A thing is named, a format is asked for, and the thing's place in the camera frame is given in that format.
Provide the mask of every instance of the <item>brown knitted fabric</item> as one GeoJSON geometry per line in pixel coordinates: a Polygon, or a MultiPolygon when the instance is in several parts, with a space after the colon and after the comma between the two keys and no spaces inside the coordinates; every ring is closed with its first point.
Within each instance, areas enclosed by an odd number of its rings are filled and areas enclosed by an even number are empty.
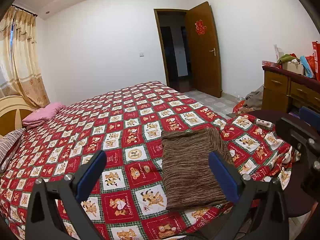
{"type": "Polygon", "coordinates": [[[208,154],[218,151],[232,157],[215,128],[192,132],[163,132],[163,184],[167,210],[178,211],[227,202],[208,164],[208,154]]]}

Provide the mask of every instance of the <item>wooden dresser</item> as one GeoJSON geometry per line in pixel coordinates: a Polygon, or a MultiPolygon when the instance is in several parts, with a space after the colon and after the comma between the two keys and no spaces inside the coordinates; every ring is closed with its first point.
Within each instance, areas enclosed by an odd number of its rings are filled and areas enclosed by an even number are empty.
{"type": "Polygon", "coordinates": [[[307,106],[320,113],[320,82],[283,69],[267,66],[262,68],[263,110],[288,113],[292,106],[307,106]]]}

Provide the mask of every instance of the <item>blue package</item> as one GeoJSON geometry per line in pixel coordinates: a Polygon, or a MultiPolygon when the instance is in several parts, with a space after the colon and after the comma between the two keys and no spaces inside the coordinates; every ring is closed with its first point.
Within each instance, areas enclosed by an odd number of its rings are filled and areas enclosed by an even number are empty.
{"type": "Polygon", "coordinates": [[[309,66],[309,63],[308,63],[306,57],[305,56],[301,56],[300,60],[301,60],[301,64],[303,65],[303,67],[305,69],[305,72],[304,72],[305,76],[307,76],[309,78],[314,78],[315,74],[311,70],[311,67],[309,66]]]}

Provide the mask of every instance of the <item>striped pillow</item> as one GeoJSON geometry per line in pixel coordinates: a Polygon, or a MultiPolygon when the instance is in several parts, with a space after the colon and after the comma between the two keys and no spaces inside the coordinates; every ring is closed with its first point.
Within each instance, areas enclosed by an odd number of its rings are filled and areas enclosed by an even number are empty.
{"type": "Polygon", "coordinates": [[[18,141],[25,131],[25,128],[14,130],[0,139],[0,172],[3,172],[5,170],[2,169],[2,166],[7,166],[4,165],[4,160],[6,159],[6,164],[8,164],[8,162],[10,161],[8,159],[9,155],[10,157],[12,157],[15,154],[15,151],[19,147],[18,141]]]}

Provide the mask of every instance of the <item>white wall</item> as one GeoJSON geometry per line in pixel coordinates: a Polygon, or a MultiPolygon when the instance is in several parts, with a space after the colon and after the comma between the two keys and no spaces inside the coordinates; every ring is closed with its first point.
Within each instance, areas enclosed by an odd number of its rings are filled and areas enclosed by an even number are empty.
{"type": "Polygon", "coordinates": [[[186,0],[86,0],[51,16],[40,66],[49,99],[69,105],[141,82],[166,83],[153,9],[187,6],[186,0]]]}
{"type": "Polygon", "coordinates": [[[273,45],[298,57],[312,55],[320,35],[298,0],[189,0],[192,8],[208,1],[220,46],[222,89],[245,96],[263,84],[261,61],[275,61],[273,45]]]}
{"type": "Polygon", "coordinates": [[[176,55],[178,76],[187,76],[187,60],[184,49],[181,27],[185,26],[183,15],[159,15],[159,23],[161,27],[170,27],[172,40],[174,45],[174,53],[176,55]]]}

